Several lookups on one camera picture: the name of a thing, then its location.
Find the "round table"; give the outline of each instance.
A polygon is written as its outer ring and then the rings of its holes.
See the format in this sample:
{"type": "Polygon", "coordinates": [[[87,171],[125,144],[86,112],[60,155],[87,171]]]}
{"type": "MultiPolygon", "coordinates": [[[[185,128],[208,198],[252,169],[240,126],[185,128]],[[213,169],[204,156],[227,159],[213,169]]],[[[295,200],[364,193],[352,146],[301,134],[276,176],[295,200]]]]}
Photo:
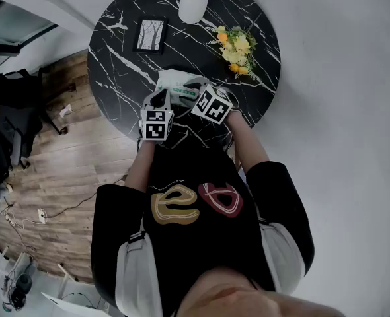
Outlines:
{"type": "MultiPolygon", "coordinates": [[[[139,137],[138,118],[144,98],[155,90],[158,71],[175,68],[207,77],[217,86],[229,88],[237,97],[247,123],[253,127],[264,115],[279,82],[280,50],[267,16],[253,0],[208,0],[208,8],[198,24],[185,24],[178,16],[180,0],[115,0],[100,17],[89,46],[88,74],[94,97],[108,120],[123,134],[139,137]],[[140,17],[167,17],[162,55],[133,51],[140,17]],[[240,26],[258,45],[254,51],[259,81],[248,76],[235,79],[221,57],[219,45],[208,27],[240,26]]],[[[204,120],[204,126],[190,128],[195,115],[176,118],[177,135],[198,136],[203,141],[230,140],[228,129],[204,120]]]]}

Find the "picture frame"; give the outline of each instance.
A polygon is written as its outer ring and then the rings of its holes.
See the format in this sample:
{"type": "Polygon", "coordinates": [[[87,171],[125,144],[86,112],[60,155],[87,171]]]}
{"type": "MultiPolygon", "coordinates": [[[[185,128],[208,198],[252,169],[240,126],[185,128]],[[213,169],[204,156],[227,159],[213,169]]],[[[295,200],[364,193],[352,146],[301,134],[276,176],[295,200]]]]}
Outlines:
{"type": "Polygon", "coordinates": [[[134,52],[162,54],[168,19],[164,17],[143,16],[137,23],[134,52]]]}

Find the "wooden floor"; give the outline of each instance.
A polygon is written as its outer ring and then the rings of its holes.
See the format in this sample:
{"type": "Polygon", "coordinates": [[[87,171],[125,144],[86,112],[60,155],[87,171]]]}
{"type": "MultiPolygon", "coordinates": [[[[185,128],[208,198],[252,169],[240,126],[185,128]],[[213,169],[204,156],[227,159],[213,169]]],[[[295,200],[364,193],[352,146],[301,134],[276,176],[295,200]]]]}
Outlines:
{"type": "MultiPolygon", "coordinates": [[[[50,104],[48,113],[59,127],[67,125],[69,133],[59,136],[44,124],[34,141],[31,167],[11,172],[7,181],[14,191],[7,201],[14,203],[10,215],[14,213],[20,225],[23,219],[38,221],[39,208],[55,215],[92,196],[100,185],[117,181],[136,155],[136,143],[101,114],[92,96],[86,52],[60,60],[48,71],[44,75],[44,94],[65,91],[50,104]],[[59,112],[68,104],[73,112],[61,118],[59,112]]],[[[0,210],[6,206],[0,201],[0,210]]],[[[24,230],[15,227],[23,242],[0,215],[0,249],[9,246],[7,255],[17,257],[26,251],[26,244],[40,270],[62,275],[57,264],[64,263],[72,275],[90,283],[94,206],[95,197],[48,219],[45,225],[25,221],[24,230]]]]}

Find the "flower bouquet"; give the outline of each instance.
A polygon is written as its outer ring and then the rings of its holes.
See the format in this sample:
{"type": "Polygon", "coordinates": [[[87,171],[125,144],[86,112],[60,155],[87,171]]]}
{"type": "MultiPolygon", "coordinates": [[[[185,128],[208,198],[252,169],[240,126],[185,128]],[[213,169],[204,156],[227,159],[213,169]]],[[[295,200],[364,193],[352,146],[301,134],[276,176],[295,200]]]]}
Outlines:
{"type": "Polygon", "coordinates": [[[221,45],[221,54],[224,60],[230,63],[229,68],[236,74],[236,79],[240,75],[249,75],[253,80],[258,79],[253,72],[255,67],[253,52],[257,42],[249,32],[245,32],[239,26],[233,27],[232,30],[226,30],[223,26],[208,30],[217,33],[217,40],[209,41],[207,45],[221,45]]]}

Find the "white vase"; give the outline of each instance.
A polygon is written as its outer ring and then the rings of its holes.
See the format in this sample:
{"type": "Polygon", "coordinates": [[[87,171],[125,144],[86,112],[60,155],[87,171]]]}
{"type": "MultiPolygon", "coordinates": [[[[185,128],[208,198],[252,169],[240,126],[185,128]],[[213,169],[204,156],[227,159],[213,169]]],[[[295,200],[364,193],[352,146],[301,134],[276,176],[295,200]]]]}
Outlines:
{"type": "Polygon", "coordinates": [[[187,24],[200,22],[207,9],[208,0],[180,0],[179,17],[187,24]]]}

